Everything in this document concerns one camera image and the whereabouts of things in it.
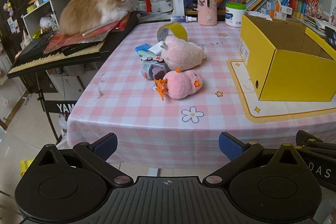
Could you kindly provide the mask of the mint green device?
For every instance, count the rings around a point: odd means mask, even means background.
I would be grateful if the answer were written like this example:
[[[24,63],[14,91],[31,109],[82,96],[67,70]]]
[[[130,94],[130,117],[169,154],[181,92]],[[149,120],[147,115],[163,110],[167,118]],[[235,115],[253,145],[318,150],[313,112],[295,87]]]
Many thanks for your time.
[[[148,56],[150,56],[149,52],[143,51],[143,50],[140,50],[137,53],[138,53],[139,57],[148,57]]]

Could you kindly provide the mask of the stack of papers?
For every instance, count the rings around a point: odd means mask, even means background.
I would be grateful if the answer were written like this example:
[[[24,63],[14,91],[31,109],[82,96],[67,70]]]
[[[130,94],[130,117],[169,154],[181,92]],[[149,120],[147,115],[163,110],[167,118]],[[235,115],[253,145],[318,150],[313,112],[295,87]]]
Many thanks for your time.
[[[312,17],[310,15],[301,15],[300,21],[323,38],[326,37],[325,27],[331,28],[335,31],[334,25],[330,24],[329,22]]]

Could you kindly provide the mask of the pink checkered tablecloth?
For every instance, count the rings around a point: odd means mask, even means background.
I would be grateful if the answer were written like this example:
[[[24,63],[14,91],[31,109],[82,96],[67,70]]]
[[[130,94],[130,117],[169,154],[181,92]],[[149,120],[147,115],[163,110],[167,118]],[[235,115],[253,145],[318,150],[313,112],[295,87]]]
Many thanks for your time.
[[[153,168],[217,168],[227,161],[218,147],[227,132],[242,141],[277,148],[294,143],[304,130],[335,142],[335,112],[287,115],[267,121],[258,102],[244,107],[233,69],[244,67],[239,55],[240,30],[225,23],[203,27],[186,23],[190,41],[201,45],[206,60],[196,68],[203,78],[197,93],[182,100],[161,97],[143,78],[135,47],[157,40],[158,23],[138,25],[96,73],[68,119],[69,146],[92,143],[107,133],[118,138],[112,163],[131,162]]]

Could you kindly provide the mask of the white pen holder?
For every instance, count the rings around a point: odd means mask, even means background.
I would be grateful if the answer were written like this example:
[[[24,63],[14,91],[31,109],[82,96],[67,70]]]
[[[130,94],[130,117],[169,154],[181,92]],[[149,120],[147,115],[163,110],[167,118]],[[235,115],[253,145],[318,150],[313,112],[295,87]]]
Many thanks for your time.
[[[151,12],[154,15],[172,12],[173,8],[172,0],[151,0]],[[146,12],[146,1],[138,1],[134,5],[134,10]]]

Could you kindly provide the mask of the pink chick plush toy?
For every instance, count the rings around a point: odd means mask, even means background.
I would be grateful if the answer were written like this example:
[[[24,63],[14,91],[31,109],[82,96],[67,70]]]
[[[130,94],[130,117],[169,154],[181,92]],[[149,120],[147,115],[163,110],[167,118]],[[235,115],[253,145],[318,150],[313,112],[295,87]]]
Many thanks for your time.
[[[187,96],[198,92],[203,86],[203,78],[196,71],[169,71],[161,79],[154,80],[155,90],[164,100],[164,95],[168,95],[174,100],[181,100]]]

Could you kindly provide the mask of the black smartphone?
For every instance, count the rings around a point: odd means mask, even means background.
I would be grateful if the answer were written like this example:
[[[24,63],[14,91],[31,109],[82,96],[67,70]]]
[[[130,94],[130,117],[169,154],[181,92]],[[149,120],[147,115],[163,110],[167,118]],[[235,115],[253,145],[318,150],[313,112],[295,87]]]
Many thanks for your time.
[[[334,28],[330,28],[328,26],[325,27],[325,33],[327,36],[328,44],[336,50],[336,32]]]

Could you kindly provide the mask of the pink cylindrical humidifier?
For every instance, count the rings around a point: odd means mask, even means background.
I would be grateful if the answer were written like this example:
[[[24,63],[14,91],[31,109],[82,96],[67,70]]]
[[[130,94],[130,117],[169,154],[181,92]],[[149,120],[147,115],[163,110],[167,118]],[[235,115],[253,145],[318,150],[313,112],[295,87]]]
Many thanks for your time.
[[[217,25],[217,0],[197,0],[198,23],[203,26]]]

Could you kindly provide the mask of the yellow cardboard box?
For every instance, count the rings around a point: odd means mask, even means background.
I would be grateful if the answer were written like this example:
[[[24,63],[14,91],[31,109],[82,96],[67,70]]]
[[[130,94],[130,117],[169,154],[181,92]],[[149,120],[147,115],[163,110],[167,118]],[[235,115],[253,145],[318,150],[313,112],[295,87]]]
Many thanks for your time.
[[[329,102],[335,95],[335,50],[307,26],[243,15],[239,53],[261,101]]]

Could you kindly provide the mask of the white jar green lid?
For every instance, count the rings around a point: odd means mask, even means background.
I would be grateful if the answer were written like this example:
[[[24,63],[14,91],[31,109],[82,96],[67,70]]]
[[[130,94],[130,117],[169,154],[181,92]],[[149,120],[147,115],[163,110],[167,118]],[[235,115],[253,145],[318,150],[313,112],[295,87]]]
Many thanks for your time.
[[[247,7],[245,4],[236,2],[227,2],[225,8],[225,23],[230,27],[240,28],[242,26],[242,16]]]

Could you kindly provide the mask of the yellow tape roll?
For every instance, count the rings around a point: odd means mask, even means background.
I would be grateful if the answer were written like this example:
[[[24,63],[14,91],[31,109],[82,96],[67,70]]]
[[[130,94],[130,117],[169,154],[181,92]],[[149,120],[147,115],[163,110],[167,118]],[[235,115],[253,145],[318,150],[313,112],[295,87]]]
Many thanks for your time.
[[[185,41],[188,40],[187,32],[183,25],[181,25],[180,23],[171,22],[169,24],[160,26],[160,28],[157,30],[158,42],[164,42],[169,34],[172,34],[177,38],[183,39]]]

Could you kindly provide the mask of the grey toy car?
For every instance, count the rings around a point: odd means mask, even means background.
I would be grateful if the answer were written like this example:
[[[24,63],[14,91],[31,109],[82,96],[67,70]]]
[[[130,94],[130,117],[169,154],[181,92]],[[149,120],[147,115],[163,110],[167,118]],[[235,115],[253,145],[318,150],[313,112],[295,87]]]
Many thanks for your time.
[[[169,71],[169,67],[163,58],[157,61],[142,61],[141,64],[141,74],[148,80],[162,79]]]

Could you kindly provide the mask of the cream yellow-bordered desk mat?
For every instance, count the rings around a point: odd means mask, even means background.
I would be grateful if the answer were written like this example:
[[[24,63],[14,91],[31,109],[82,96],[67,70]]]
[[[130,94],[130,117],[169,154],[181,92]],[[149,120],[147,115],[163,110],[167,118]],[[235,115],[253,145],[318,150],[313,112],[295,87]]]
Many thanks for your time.
[[[335,114],[335,98],[330,102],[260,101],[244,61],[229,59],[227,66],[244,114],[252,122],[279,122]]]

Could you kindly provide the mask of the white red small box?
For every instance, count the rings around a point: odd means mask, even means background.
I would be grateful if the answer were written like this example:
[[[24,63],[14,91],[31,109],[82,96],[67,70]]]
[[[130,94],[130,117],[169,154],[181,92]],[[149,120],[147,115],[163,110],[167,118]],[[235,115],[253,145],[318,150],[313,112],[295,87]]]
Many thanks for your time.
[[[152,60],[159,60],[161,59],[161,56],[155,56],[155,57],[152,57],[152,56],[143,56],[141,57],[141,60],[142,61],[152,61]]]

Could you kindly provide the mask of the orange white cat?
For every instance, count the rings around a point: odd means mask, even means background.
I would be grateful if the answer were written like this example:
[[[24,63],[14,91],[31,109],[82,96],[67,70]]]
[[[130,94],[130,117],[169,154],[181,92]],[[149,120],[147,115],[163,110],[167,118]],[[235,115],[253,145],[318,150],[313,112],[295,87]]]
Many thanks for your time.
[[[82,34],[108,22],[118,22],[133,11],[135,0],[70,0],[62,10],[59,33]]]

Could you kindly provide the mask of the white charger plug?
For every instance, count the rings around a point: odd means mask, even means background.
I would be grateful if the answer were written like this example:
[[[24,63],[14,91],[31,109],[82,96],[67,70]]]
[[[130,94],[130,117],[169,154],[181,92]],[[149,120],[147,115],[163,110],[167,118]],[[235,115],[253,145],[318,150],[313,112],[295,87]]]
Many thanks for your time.
[[[148,52],[153,53],[155,56],[160,56],[164,47],[165,47],[165,42],[160,41],[157,44],[155,44],[154,46],[150,47],[148,49]]]

